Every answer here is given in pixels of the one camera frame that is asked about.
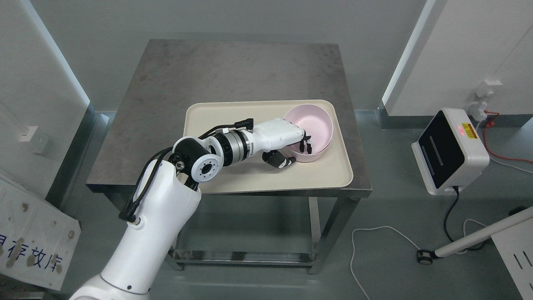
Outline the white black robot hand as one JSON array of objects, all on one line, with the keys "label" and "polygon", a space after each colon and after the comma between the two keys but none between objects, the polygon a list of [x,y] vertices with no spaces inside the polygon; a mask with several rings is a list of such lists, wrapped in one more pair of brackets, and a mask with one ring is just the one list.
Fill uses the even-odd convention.
[{"label": "white black robot hand", "polygon": [[293,144],[310,145],[312,139],[312,135],[304,129],[283,118],[274,118],[255,125],[245,135],[250,146],[248,156],[263,152],[263,161],[276,169],[289,167],[296,162],[295,157],[285,157],[280,149]]}]

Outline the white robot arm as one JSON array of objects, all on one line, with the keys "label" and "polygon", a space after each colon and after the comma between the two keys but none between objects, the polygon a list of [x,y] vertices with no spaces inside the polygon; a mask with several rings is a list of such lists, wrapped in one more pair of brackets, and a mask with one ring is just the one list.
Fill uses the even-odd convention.
[{"label": "white robot arm", "polygon": [[241,146],[249,153],[243,132],[253,127],[252,118],[218,125],[199,138],[180,138],[155,154],[120,211],[127,228],[112,258],[72,299],[148,300],[171,243],[200,203],[198,184],[212,179]]}]

